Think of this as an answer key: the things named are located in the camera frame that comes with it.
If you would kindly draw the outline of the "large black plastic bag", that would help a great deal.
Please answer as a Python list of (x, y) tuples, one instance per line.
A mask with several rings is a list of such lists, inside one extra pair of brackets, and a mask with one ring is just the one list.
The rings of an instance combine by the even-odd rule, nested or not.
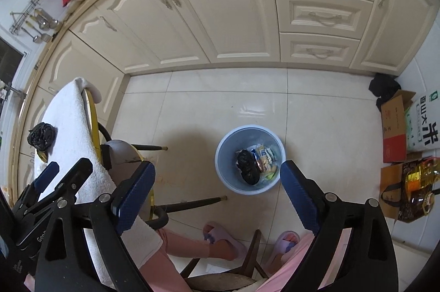
[(241, 150), (237, 154), (236, 167), (240, 170), (242, 179), (251, 186), (260, 181), (260, 169), (252, 153), (248, 150)]

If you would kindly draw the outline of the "purple slipper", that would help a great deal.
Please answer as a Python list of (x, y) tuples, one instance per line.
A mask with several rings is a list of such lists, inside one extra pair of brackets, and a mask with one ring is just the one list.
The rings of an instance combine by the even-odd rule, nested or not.
[(203, 238), (209, 243), (209, 258), (233, 261), (246, 256), (246, 247), (220, 224), (206, 223), (203, 227)]
[(299, 234), (293, 231), (283, 232), (277, 239), (274, 249), (265, 264), (265, 271), (275, 274), (288, 261), (290, 251), (300, 242)]

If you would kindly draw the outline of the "wooden stool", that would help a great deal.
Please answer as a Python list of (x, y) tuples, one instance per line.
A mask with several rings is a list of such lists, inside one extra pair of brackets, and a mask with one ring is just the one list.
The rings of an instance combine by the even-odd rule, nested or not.
[(206, 272), (198, 268), (201, 259), (192, 259), (180, 272), (180, 276), (192, 291), (256, 291), (268, 275), (259, 263), (259, 249), (262, 233), (256, 229), (251, 242), (246, 247), (243, 258), (235, 262), (220, 262), (208, 266)]

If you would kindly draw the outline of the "right purple slipper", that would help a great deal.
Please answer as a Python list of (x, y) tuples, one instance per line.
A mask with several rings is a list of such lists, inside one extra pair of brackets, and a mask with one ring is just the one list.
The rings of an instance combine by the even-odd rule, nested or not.
[(274, 249), (265, 264), (265, 271), (275, 274), (288, 261), (290, 251), (300, 242), (299, 234), (293, 231), (283, 232), (277, 239)]

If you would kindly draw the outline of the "left purple slipper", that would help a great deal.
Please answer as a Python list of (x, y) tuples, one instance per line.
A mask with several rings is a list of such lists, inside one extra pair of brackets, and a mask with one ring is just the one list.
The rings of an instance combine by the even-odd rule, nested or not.
[(203, 227), (203, 238), (209, 243), (209, 258), (233, 261), (246, 256), (246, 247), (220, 224), (206, 223)]

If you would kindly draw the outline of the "pink trouser leg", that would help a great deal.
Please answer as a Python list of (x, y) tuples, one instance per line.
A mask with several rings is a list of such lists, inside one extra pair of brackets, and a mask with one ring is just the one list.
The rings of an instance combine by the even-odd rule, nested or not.
[[(162, 239), (162, 246), (139, 268), (139, 272), (153, 291), (190, 291), (169, 257), (209, 258), (209, 243), (204, 238), (190, 239), (169, 229), (159, 229), (157, 234)], [(304, 235), (280, 270), (273, 275), (265, 271), (268, 280), (257, 288), (258, 291), (281, 291), (307, 254), (313, 239), (312, 233)]]

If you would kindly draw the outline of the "light blue trash bin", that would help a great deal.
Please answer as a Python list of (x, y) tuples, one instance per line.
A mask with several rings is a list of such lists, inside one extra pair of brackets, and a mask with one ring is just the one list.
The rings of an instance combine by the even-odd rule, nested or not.
[(286, 152), (281, 139), (259, 125), (237, 127), (216, 148), (215, 167), (221, 182), (243, 195), (270, 190), (280, 178)]

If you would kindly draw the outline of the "white rice bag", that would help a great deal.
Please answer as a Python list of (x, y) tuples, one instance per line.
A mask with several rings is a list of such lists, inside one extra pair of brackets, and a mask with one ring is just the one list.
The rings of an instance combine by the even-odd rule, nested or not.
[(439, 149), (439, 90), (428, 90), (415, 97), (405, 111), (406, 149), (431, 151)]

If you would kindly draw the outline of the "hanging kitchen utensils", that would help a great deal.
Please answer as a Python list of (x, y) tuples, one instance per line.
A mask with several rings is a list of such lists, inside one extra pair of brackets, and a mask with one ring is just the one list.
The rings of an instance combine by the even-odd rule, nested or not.
[(50, 15), (43, 8), (41, 1), (30, 0), (23, 10), (10, 12), (13, 22), (9, 32), (12, 35), (28, 35), (34, 43), (53, 41), (53, 38), (61, 30), (63, 21)]

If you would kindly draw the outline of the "clear bag of snack wrappers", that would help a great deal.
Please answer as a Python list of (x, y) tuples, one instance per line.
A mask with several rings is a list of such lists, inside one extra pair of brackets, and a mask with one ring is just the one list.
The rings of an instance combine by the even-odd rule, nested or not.
[(265, 145), (255, 145), (251, 149), (251, 153), (260, 170), (260, 179), (264, 182), (272, 180), (278, 170), (277, 159), (273, 150)]

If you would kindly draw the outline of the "small black plastic bag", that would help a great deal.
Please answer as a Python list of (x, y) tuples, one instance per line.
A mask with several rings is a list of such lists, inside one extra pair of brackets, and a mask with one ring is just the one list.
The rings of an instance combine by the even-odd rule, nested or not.
[(56, 136), (56, 127), (45, 122), (40, 122), (29, 130), (27, 143), (38, 152), (47, 153), (54, 144)]

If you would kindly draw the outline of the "cream kitchen cabinet run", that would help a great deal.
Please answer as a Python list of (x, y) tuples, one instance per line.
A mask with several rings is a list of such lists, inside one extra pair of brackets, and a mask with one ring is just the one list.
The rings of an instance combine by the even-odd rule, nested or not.
[(18, 156), (34, 156), (24, 128), (75, 77), (98, 88), (97, 114), (110, 121), (136, 74), (265, 65), (397, 75), (438, 10), (439, 0), (78, 0), (19, 110), (2, 188), (17, 193)]

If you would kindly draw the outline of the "white towel table cover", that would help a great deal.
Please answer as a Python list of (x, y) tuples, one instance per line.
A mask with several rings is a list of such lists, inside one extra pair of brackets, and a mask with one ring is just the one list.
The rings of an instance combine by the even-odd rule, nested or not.
[[(83, 157), (92, 163), (92, 174), (75, 195), (79, 204), (91, 203), (99, 195), (111, 193), (116, 188), (92, 143), (82, 96), (85, 89), (91, 91), (94, 99), (100, 100), (98, 89), (86, 79), (77, 77), (66, 84), (45, 109), (43, 122), (57, 130), (54, 144), (48, 150), (48, 161), (55, 161), (60, 171), (41, 194), (43, 198), (54, 191), (68, 170)], [(140, 217), (136, 217), (131, 229), (122, 233), (122, 241), (142, 276), (146, 265), (163, 244), (161, 237)]]

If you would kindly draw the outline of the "black cloth on floor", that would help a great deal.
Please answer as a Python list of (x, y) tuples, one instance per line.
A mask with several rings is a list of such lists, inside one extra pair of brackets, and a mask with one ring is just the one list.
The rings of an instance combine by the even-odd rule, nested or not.
[(376, 73), (368, 86), (368, 90), (377, 98), (376, 106), (379, 111), (400, 89), (400, 84), (393, 76), (382, 73)]

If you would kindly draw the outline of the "brown cardboard box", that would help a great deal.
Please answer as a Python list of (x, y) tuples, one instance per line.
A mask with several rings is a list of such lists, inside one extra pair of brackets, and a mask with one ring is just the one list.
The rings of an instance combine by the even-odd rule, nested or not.
[(405, 112), (413, 103), (413, 91), (398, 90), (381, 106), (383, 129), (383, 162), (401, 163), (406, 161), (406, 119)]

